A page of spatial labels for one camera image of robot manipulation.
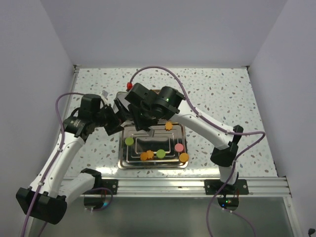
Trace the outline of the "silver tin lid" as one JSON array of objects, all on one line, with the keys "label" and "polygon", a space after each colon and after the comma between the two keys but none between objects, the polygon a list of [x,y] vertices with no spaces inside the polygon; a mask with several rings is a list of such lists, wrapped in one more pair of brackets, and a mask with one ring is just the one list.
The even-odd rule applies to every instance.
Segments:
[{"label": "silver tin lid", "polygon": [[129,102],[125,99],[126,95],[127,92],[118,92],[113,105],[115,114],[122,120],[131,119],[131,114],[128,109]]}]

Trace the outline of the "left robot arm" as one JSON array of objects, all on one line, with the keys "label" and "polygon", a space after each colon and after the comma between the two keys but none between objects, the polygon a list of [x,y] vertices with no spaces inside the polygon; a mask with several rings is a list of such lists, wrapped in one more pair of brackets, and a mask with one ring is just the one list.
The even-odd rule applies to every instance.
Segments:
[{"label": "left robot arm", "polygon": [[97,194],[112,190],[103,185],[99,171],[85,168],[66,186],[61,183],[77,152],[97,128],[103,127],[108,135],[123,130],[126,109],[118,99],[116,108],[95,94],[82,95],[80,106],[61,124],[61,133],[52,154],[41,172],[28,188],[20,188],[16,199],[26,218],[34,217],[51,224],[58,224],[67,207],[80,195]]}]

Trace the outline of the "metal tongs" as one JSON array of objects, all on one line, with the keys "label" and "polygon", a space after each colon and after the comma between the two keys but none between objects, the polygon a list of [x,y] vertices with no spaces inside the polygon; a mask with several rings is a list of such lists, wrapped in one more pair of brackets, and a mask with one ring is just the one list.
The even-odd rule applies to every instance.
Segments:
[{"label": "metal tongs", "polygon": [[151,136],[151,137],[153,137],[154,134],[155,134],[155,128],[154,128],[154,126],[150,126],[150,127],[148,128],[148,135]]}]

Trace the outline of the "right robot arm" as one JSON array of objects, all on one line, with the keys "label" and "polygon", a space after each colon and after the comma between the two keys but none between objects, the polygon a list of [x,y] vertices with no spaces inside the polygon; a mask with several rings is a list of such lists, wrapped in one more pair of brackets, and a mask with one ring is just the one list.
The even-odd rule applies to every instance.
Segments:
[{"label": "right robot arm", "polygon": [[211,161],[218,165],[220,188],[231,194],[237,189],[233,169],[243,128],[225,125],[196,109],[178,90],[164,86],[159,92],[136,83],[124,97],[137,130],[148,131],[161,120],[177,122],[207,139],[213,146]]}]

